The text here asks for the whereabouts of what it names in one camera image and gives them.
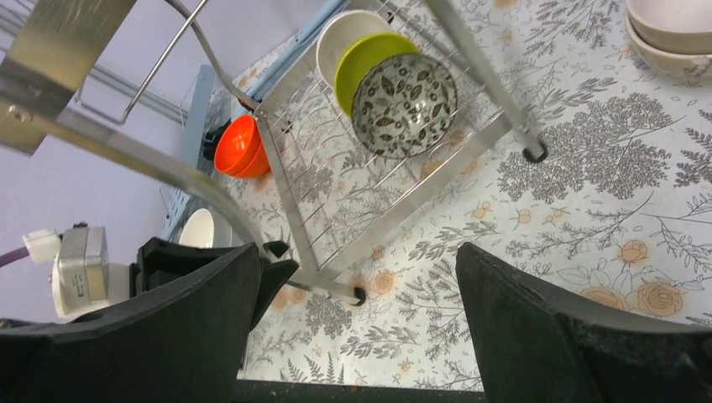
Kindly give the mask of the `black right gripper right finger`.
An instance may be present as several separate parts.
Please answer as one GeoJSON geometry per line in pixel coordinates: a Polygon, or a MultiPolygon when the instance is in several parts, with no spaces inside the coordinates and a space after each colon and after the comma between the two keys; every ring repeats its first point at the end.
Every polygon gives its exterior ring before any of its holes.
{"type": "Polygon", "coordinates": [[[471,243],[455,271],[488,401],[710,401],[709,327],[605,306],[471,243]]]}

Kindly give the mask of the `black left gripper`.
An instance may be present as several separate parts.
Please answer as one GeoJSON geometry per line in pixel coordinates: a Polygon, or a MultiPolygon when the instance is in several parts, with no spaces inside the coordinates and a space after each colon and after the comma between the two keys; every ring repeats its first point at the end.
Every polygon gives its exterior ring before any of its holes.
{"type": "MultiPolygon", "coordinates": [[[[138,249],[136,261],[129,266],[129,295],[135,297],[153,290],[239,248],[241,245],[201,249],[151,238],[138,249]]],[[[281,259],[290,250],[290,245],[282,240],[269,241],[264,244],[264,250],[281,259]]],[[[257,327],[280,289],[298,268],[299,264],[293,259],[274,263],[263,260],[250,330],[257,327]]]]}

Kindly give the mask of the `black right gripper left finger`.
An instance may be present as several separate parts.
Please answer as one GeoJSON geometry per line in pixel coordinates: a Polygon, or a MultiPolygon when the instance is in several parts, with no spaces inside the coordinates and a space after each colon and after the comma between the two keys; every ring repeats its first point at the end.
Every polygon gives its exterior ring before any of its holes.
{"type": "Polygon", "coordinates": [[[262,275],[233,250],[72,322],[1,331],[4,402],[229,402],[262,275]]]}

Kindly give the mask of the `orange plastic bowl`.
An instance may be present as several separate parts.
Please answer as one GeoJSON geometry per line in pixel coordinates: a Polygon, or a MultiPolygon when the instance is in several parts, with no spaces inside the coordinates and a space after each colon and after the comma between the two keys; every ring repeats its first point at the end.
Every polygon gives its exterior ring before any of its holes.
{"type": "Polygon", "coordinates": [[[236,175],[249,165],[260,145],[254,117],[243,114],[223,131],[213,159],[215,169],[226,175],[236,175]]]}
{"type": "Polygon", "coordinates": [[[247,166],[235,174],[235,177],[243,179],[256,178],[270,171],[270,164],[268,157],[264,151],[264,146],[261,144],[257,148],[257,152],[254,157],[250,160],[247,166]]]}

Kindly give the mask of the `stainless steel dish rack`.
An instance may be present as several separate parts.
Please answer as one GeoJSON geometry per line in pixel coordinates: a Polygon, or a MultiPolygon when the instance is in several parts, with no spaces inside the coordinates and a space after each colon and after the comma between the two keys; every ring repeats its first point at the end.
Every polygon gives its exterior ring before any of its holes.
{"type": "MultiPolygon", "coordinates": [[[[321,289],[354,305],[362,304],[364,291],[341,283],[339,276],[447,186],[470,160],[491,149],[508,133],[518,135],[525,157],[533,164],[547,158],[547,147],[537,128],[505,89],[455,7],[449,1],[430,1],[427,7],[448,36],[448,43],[422,31],[418,24],[409,23],[409,30],[421,34],[444,62],[479,85],[499,110],[378,217],[366,224],[351,223],[343,233],[346,243],[325,259],[314,253],[318,236],[309,234],[310,220],[302,214],[302,196],[295,191],[302,178],[291,174],[295,162],[306,163],[309,158],[324,162],[332,157],[332,151],[327,149],[326,121],[315,120],[303,107],[310,94],[305,81],[317,69],[316,44],[307,46],[262,102],[252,104],[301,261],[291,278],[294,287],[321,289]]],[[[38,1],[34,5],[1,64],[1,104],[7,112],[2,120],[2,144],[32,154],[46,135],[52,135],[201,198],[229,221],[241,239],[259,241],[245,211],[206,174],[67,107],[130,8],[129,3],[119,1],[38,1]]]]}

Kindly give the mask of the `beige floral bowl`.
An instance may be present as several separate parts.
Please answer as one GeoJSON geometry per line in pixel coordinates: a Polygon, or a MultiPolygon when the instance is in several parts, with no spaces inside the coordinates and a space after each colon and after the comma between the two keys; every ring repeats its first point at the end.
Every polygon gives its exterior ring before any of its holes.
{"type": "Polygon", "coordinates": [[[628,0],[626,8],[649,45],[684,55],[711,54],[710,0],[628,0]]]}
{"type": "Polygon", "coordinates": [[[639,36],[628,18],[626,32],[636,53],[657,71],[685,81],[711,79],[711,55],[682,55],[659,50],[639,36]]]}

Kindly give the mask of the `beige floral bowl front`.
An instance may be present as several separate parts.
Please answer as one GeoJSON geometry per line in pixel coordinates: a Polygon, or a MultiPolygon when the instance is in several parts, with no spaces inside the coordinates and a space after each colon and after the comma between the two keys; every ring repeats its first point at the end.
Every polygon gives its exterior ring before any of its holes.
{"type": "Polygon", "coordinates": [[[711,54],[710,0],[628,0],[626,8],[649,45],[684,55],[711,54]]]}

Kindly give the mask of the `white ribbed bowl front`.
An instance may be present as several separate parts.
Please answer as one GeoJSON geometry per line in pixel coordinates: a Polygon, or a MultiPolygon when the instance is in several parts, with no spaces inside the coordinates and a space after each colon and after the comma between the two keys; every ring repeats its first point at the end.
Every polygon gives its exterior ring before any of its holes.
{"type": "Polygon", "coordinates": [[[178,244],[199,249],[227,248],[232,245],[233,231],[219,213],[207,208],[193,212],[186,221],[178,244]]]}

